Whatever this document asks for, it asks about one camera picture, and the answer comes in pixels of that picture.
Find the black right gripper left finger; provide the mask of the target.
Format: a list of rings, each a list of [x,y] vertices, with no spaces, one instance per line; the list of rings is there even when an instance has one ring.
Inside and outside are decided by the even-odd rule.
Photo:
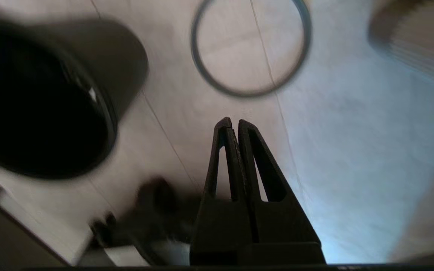
[[[225,148],[231,200],[216,196],[219,153]],[[237,265],[239,249],[252,242],[239,145],[230,118],[214,128],[209,165],[191,239],[191,266]]]

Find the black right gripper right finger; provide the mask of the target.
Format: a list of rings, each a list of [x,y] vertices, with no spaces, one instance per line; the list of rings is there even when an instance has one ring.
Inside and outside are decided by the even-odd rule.
[[[325,264],[321,241],[258,128],[239,121],[251,242],[244,264]]]

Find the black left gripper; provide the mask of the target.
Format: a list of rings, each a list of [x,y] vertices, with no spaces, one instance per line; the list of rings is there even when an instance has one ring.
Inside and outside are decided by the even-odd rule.
[[[172,241],[190,241],[201,196],[179,195],[163,177],[154,177],[138,189],[136,207],[149,214],[159,235]]]

